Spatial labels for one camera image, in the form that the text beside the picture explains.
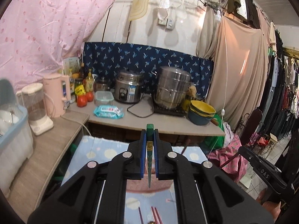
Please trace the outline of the person right hand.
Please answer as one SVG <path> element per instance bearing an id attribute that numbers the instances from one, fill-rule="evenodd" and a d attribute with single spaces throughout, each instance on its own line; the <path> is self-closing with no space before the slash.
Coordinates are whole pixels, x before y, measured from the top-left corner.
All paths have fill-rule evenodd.
<path id="1" fill-rule="evenodd" d="M 272 215 L 273 220 L 275 222 L 281 212 L 281 203 L 273 203 L 271 201 L 266 201 L 262 203 L 262 199 L 265 196 L 265 193 L 266 189 L 263 189 L 256 198 L 256 201 L 259 204 L 261 204 Z"/>

